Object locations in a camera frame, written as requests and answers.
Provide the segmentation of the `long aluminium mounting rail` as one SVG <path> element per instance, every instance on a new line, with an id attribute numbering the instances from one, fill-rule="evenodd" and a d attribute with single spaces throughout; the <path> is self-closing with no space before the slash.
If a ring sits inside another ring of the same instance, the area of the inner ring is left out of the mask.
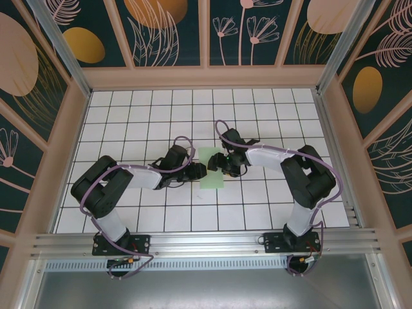
<path id="1" fill-rule="evenodd" d="M 262 256 L 262 230 L 228 232 L 154 232 L 149 253 L 159 258 Z M 33 258 L 91 258 L 93 233 L 39 234 L 29 246 Z M 373 229 L 325 229 L 323 254 L 380 252 Z"/>

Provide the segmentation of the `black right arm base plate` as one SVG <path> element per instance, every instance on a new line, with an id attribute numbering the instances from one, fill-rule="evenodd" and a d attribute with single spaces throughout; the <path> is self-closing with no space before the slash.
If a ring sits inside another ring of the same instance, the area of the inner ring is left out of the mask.
<path id="1" fill-rule="evenodd" d="M 313 231 L 299 237 L 283 232 L 267 232 L 263 235 L 263 245 L 266 253 L 307 253 L 311 248 L 315 251 L 321 249 L 319 234 Z"/>

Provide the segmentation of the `aluminium side rail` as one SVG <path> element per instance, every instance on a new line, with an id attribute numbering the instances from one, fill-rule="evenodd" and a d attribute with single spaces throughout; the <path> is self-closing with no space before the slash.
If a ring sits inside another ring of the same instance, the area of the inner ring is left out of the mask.
<path id="1" fill-rule="evenodd" d="M 339 173 L 342 179 L 342 192 L 341 200 L 344 205 L 344 210 L 350 228 L 364 228 L 364 220 L 359 209 L 359 204 L 353 191 L 350 178 L 348 177 L 348 169 L 344 162 L 341 147 L 338 142 L 337 135 L 335 133 L 332 119 L 329 114 L 326 101 L 323 96 L 313 93 L 316 110 L 319 115 L 321 127 L 326 139 L 326 145 L 330 154 L 333 168 Z"/>

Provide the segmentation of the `light green paper sheet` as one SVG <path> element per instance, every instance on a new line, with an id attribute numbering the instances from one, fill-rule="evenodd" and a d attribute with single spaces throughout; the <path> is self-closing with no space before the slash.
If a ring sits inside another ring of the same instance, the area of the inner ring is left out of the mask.
<path id="1" fill-rule="evenodd" d="M 218 147 L 200 147 L 198 149 L 199 163 L 206 167 L 209 160 L 221 150 Z M 224 188 L 223 174 L 220 169 L 217 171 L 210 171 L 207 169 L 207 175 L 200 180 L 200 189 L 222 189 Z"/>

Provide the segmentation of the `grey metal panel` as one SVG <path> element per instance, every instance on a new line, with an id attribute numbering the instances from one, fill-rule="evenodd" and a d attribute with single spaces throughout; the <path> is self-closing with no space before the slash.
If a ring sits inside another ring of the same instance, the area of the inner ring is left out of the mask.
<path id="1" fill-rule="evenodd" d="M 283 269 L 156 270 L 123 281 L 103 272 L 38 270 L 29 309 L 395 309 L 376 264 L 328 256 L 313 272 Z"/>

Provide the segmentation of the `aluminium corner post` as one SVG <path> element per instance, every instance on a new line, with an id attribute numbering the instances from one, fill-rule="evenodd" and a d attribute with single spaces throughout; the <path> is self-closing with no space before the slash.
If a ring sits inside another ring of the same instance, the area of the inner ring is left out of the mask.
<path id="1" fill-rule="evenodd" d="M 376 0 L 359 0 L 357 3 L 315 87 L 316 93 L 319 96 L 326 91 L 337 73 L 339 66 L 349 52 L 366 19 L 369 17 L 375 1 Z"/>
<path id="2" fill-rule="evenodd" d="M 48 8 L 42 0 L 27 0 L 27 2 L 32 9 L 32 12 L 38 18 L 47 36 L 49 37 L 51 42 L 54 43 L 58 54 L 61 56 L 75 82 L 78 84 L 82 94 L 86 98 L 90 98 L 91 88 L 88 84 L 88 81 L 86 80 L 85 75 L 83 74 L 82 68 L 80 67 L 77 59 L 68 46 L 68 43 L 66 42 L 59 27 L 52 19 Z"/>

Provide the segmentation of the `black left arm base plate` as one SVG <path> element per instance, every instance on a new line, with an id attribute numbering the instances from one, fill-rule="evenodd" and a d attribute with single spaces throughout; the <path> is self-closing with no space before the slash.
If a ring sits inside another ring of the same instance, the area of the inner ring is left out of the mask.
<path id="1" fill-rule="evenodd" d="M 134 253 L 149 253 L 150 235 L 125 235 L 121 237 L 116 244 Z M 127 253 L 112 246 L 109 241 L 102 235 L 96 235 L 93 238 L 93 256 L 125 256 Z"/>

